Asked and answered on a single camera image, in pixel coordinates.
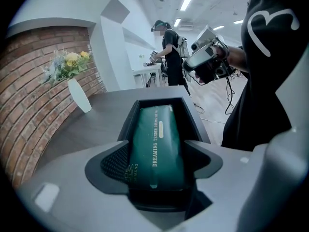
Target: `man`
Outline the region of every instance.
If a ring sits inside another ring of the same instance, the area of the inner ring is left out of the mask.
[[[168,69],[168,83],[169,86],[184,85],[185,89],[190,95],[189,88],[185,78],[183,77],[182,63],[183,60],[179,53],[173,48],[178,47],[178,35],[171,28],[170,24],[163,21],[156,21],[151,31],[163,31],[164,36],[162,40],[163,51],[157,53],[154,58],[158,59],[165,56]]]

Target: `white vase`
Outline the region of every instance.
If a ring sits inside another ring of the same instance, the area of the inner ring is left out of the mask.
[[[68,86],[73,100],[84,113],[88,113],[91,110],[91,105],[82,87],[75,80],[75,78],[68,81]]]

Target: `green package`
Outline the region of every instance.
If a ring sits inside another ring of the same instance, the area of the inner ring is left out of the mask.
[[[140,109],[125,179],[131,188],[144,190],[188,187],[171,105]]]

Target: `curved brick wall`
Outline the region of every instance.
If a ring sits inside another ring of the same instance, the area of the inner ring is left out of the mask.
[[[56,49],[88,51],[88,31],[81,27],[29,30],[7,40],[0,56],[0,160],[13,186],[33,174],[49,140],[76,108],[67,82],[40,85],[41,66]],[[87,96],[105,92],[94,62],[77,76]]]

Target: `white wall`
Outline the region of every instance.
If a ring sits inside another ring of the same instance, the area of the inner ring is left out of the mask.
[[[130,14],[126,17],[122,26],[155,48],[155,35],[151,32],[152,25],[149,23],[139,0],[124,0],[123,4],[130,10]]]
[[[135,88],[121,25],[104,17],[101,17],[101,23],[109,61],[120,89]]]
[[[127,55],[129,58],[129,62],[131,65],[132,70],[137,70],[142,68],[142,63],[149,63],[149,57],[150,54],[152,53],[152,50],[149,50],[145,47],[136,45],[136,44],[131,44],[126,42],[126,51]],[[144,59],[140,60],[139,55],[142,54],[144,55]],[[146,74],[146,79],[149,80],[150,74]],[[142,82],[140,79],[140,76],[135,77],[135,84],[137,88],[142,88]]]
[[[118,0],[130,11],[121,24],[107,20],[101,15],[110,1],[27,0],[12,20],[8,36],[48,26],[88,27],[94,59],[107,90],[135,88],[130,64],[136,65],[133,59],[142,52],[150,55],[154,50],[152,25],[138,0]],[[131,47],[128,53],[123,28],[139,45]]]
[[[97,22],[110,0],[26,0],[10,26],[38,18],[72,18]]]

